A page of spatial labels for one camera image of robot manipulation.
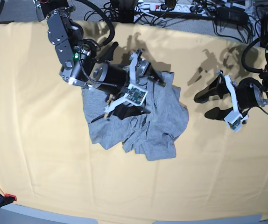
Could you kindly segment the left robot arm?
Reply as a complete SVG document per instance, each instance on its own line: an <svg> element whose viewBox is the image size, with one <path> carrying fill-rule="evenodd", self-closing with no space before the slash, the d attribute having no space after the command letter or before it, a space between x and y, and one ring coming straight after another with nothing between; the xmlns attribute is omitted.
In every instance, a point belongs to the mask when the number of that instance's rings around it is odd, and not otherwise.
<svg viewBox="0 0 268 224"><path fill-rule="evenodd" d="M225 120L233 115L234 121L244 122L252 108L262 110L264 105L268 103L268 42L265 45L265 59L267 64L263 69L252 68L246 63L248 52L259 41L260 38L256 38L244 49L241 56L241 64L246 71L258 74L262 81L259 82L252 77L247 77L242 79L239 84L235 84L230 76L225 76L223 71L219 70L216 79L205 89L197 93L194 101L196 103L205 103L212 96L223 98L226 94L229 94L232 98L233 105L226 110L215 107L207 111L205 113L207 119Z"/></svg>

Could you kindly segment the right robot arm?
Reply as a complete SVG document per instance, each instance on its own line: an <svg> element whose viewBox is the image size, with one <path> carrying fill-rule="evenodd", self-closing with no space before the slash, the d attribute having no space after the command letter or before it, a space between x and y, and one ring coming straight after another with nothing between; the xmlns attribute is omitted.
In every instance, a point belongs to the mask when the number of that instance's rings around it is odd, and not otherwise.
<svg viewBox="0 0 268 224"><path fill-rule="evenodd" d="M82 3L93 9L106 22L109 36L101 43L84 38L83 28L71 19L76 10L66 0L35 0L34 5L39 21L46 20L48 39L54 45L62 67L60 76L70 85L104 92L106 105L103 118L111 115L119 119L149 114L146 99L149 90L140 84L142 78L165 86L164 80L151 63L141 57L143 49L137 49L130 56L130 64L111 65L114 51L115 29L106 14L93 3Z"/></svg>

